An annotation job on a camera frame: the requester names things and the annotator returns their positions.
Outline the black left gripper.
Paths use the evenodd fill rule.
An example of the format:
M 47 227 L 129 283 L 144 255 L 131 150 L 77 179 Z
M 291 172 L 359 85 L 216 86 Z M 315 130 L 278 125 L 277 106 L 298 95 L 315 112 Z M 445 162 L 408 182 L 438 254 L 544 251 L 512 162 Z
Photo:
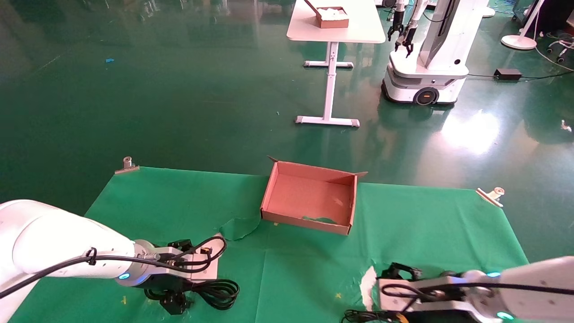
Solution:
M 193 252 L 191 240 L 177 240 L 168 243 L 168 247 L 176 248 L 182 253 Z M 143 290 L 147 297 L 160 297 L 159 303 L 170 315 L 181 315 L 189 309 L 189 299 L 185 296 L 191 288 L 187 279 L 169 274 L 151 275 L 143 282 Z

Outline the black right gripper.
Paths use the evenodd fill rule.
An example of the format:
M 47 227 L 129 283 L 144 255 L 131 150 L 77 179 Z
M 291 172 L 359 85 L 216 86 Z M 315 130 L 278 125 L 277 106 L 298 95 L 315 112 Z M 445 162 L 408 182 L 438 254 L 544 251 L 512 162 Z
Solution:
M 406 272 L 408 278 L 400 274 Z M 422 278 L 422 270 L 413 266 L 407 266 L 398 262 L 392 262 L 382 271 L 383 279 L 418 281 Z M 409 323 L 476 323 L 469 312 L 460 310 L 435 310 L 435 311 L 408 311 L 404 317 Z

